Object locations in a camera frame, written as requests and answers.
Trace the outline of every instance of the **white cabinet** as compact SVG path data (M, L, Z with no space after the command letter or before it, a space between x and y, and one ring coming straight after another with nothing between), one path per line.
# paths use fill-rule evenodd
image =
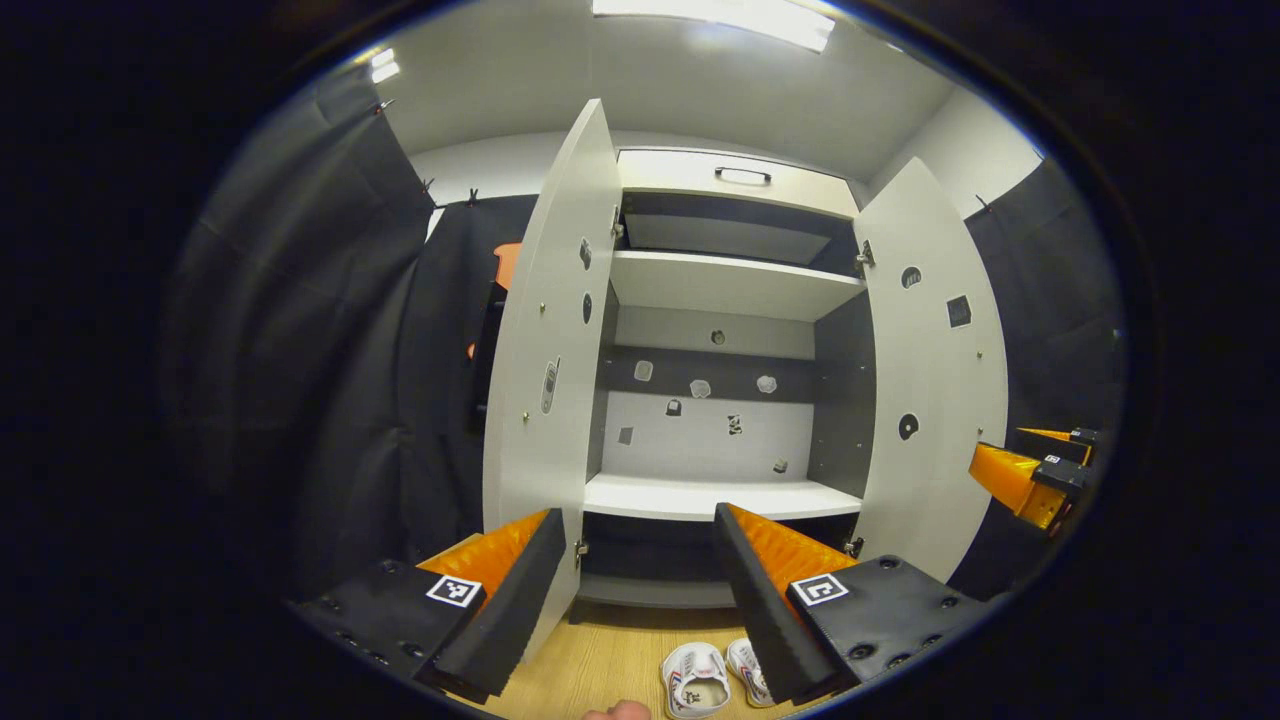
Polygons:
M645 211L632 214L636 199ZM724 247L730 236L708 241L696 224L684 240L637 242L634 220L663 217L654 209L690 218L726 201L739 204L730 222L820 231L820 247L797 251L803 238L786 233ZM864 241L874 264L852 277ZM654 250L664 245L684 252ZM846 333L854 316L865 322ZM823 352L817 327L874 342L874 366ZM865 437L815 411L845 392L828 375L846 372L861 384L840 387L873 389L840 398L863 413ZM564 510L568 550L526 657L579 588L584 510L691 523L722 501L777 519L860 510L864 557L892 552L946 580L988 502L968 477L974 443L1002 441L1006 406L991 284L922 163L860 213L845 181L803 168L618 154L591 100L524 237L485 423L485 529ZM841 475L819 466L836 457L823 442L865 445L867 460Z

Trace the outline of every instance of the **open cabinet door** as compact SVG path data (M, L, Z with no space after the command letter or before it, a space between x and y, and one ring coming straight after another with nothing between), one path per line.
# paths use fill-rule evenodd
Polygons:
M573 543L582 537L595 365L621 201L604 109L590 100L552 163L525 231L485 416L485 530L548 507L564 518L566 552L556 578L545 600L529 598L543 610L526 660L577 593Z
M911 159L854 219L876 334L876 439L856 534L947 582L991 495L969 477L1002 446L1005 338L991 281L955 206Z

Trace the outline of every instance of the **ceiling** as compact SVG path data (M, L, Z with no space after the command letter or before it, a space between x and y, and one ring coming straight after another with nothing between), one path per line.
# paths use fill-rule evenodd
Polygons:
M385 45L378 86L410 155L567 131L591 97L613 129L758 147L867 181L952 83L837 22L819 55L772 37L669 18L594 18L590 0L476 0Z

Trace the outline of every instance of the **cabinet shelf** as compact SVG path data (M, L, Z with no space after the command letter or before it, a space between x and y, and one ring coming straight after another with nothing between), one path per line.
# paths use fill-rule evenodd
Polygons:
M609 279L621 305L813 323L865 290L805 268L680 252L621 250Z
M717 502L730 502L771 520L858 512L861 498L813 480L671 479L599 473L586 483L582 509L652 520L710 521Z

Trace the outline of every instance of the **shoe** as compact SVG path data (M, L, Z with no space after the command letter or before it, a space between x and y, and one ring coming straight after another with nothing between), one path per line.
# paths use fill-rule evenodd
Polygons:
M739 638L728 643L724 655L728 657L728 669L746 685L746 702L751 707L776 705L769 696L769 685L764 684L764 673L760 671L760 661L751 650L751 641Z
M728 705L724 659L709 643L685 643L662 664L667 687L667 716L672 720L708 717Z

